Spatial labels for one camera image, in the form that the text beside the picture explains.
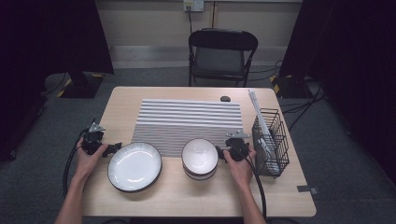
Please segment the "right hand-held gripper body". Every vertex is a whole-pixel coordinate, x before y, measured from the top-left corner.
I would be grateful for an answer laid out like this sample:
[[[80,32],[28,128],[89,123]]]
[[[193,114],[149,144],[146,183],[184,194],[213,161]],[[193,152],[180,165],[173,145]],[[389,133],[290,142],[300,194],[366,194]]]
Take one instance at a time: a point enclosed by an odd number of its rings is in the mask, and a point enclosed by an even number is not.
[[[234,161],[241,161],[248,155],[248,143],[244,141],[249,138],[249,135],[243,131],[236,131],[234,133],[226,133],[228,139],[225,141],[228,151]]]

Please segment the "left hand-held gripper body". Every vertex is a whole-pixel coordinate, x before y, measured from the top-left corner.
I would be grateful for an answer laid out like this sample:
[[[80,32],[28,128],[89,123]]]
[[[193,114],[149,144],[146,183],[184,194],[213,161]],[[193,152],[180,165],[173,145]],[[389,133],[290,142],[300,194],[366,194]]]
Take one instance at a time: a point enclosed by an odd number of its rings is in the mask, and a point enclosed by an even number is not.
[[[88,155],[93,155],[102,145],[105,129],[105,127],[93,122],[90,127],[83,131],[83,142],[81,147]]]

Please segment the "white plate black rim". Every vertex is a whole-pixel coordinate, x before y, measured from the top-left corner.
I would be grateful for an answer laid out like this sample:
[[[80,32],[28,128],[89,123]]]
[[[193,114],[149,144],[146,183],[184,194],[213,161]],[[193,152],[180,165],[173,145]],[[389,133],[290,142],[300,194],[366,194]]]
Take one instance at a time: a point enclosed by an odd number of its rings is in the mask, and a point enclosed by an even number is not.
[[[131,143],[112,157],[107,176],[114,188],[124,192],[138,192],[157,180],[162,166],[162,157],[154,146]]]

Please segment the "black wire cutlery basket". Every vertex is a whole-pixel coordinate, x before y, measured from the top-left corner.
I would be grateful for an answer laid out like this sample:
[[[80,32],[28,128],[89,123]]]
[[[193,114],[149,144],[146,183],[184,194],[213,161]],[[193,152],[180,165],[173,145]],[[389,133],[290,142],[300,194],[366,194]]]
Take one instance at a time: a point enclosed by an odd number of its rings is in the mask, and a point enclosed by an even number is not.
[[[290,163],[285,125],[277,109],[261,108],[268,133],[262,132],[258,118],[252,126],[253,145],[256,150],[255,167],[258,175],[281,176]]]

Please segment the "person's right hand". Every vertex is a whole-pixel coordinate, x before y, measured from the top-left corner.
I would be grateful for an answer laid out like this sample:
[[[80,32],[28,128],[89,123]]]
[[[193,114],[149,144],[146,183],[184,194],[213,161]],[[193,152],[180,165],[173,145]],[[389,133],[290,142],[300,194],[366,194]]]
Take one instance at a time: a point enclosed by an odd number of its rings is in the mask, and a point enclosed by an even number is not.
[[[224,150],[223,155],[235,185],[238,188],[248,188],[253,176],[251,162],[249,160],[235,161],[228,150]]]

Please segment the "person's left hand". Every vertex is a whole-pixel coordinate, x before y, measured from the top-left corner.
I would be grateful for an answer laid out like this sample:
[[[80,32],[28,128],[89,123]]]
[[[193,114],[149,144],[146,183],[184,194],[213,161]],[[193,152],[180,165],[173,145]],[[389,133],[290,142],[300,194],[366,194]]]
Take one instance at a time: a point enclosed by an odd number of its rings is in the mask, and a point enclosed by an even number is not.
[[[102,157],[102,154],[107,149],[107,144],[102,144],[92,155],[87,154],[82,147],[83,139],[78,141],[78,162],[74,179],[79,181],[86,181],[93,172],[97,162]]]

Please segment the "grey white striped placemat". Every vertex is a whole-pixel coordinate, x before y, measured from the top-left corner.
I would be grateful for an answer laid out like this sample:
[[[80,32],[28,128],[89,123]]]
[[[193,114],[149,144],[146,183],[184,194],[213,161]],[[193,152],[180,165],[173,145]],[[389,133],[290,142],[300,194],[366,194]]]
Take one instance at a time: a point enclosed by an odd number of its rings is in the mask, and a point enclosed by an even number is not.
[[[229,138],[249,137],[238,103],[143,99],[132,142],[151,144],[163,157],[180,157],[192,139],[205,139],[226,148]]]

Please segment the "black stand striped base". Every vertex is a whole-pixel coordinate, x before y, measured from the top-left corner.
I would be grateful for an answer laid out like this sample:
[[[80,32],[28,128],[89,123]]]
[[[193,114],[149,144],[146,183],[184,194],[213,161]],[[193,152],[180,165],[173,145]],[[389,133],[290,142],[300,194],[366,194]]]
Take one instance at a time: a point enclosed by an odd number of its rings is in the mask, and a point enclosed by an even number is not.
[[[104,79],[103,75],[71,72],[70,79],[58,93],[60,98],[93,99]]]
[[[297,80],[292,76],[270,77],[274,92],[278,98],[305,98],[305,84],[302,80]]]

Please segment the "grey round floor base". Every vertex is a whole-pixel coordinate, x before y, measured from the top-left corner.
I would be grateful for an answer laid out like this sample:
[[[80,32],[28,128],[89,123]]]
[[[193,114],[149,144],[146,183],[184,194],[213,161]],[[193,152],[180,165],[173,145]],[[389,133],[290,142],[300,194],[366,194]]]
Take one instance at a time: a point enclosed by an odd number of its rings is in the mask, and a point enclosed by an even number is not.
[[[58,73],[50,75],[45,80],[45,89],[42,91],[44,96],[57,95],[64,89],[70,76],[68,73]]]

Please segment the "grey tape strip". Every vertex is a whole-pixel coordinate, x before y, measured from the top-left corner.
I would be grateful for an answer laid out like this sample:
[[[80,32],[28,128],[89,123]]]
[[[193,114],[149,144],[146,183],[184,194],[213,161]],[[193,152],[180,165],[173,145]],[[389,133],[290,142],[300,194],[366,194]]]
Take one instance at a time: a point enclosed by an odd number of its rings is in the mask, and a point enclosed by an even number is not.
[[[309,187],[308,185],[298,186],[297,190],[299,192],[310,192],[312,195],[318,194],[318,189],[316,187]]]

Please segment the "black folding chair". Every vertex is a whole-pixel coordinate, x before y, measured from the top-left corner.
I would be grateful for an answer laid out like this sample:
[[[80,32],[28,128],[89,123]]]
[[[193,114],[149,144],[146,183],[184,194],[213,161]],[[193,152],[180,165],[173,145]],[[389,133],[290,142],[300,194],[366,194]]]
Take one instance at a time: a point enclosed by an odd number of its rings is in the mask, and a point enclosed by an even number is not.
[[[204,28],[189,36],[189,86],[198,78],[240,81],[247,85],[255,35],[240,30]]]

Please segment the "black curtain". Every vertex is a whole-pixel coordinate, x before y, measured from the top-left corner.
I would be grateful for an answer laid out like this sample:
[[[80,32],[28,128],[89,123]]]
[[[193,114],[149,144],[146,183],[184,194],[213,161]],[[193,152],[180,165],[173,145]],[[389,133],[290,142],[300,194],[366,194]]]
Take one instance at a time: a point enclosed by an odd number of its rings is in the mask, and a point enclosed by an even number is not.
[[[112,74],[95,0],[0,0],[0,161],[46,101],[46,78]]]
[[[280,75],[319,79],[396,185],[396,0],[303,0]]]

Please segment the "white wall socket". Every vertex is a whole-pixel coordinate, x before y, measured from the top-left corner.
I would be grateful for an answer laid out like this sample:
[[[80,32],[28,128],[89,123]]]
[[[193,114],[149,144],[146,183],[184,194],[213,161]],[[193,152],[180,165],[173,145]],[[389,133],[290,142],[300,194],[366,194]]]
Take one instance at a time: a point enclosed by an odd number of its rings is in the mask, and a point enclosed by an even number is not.
[[[183,10],[190,12],[203,12],[205,10],[204,0],[183,0]]]

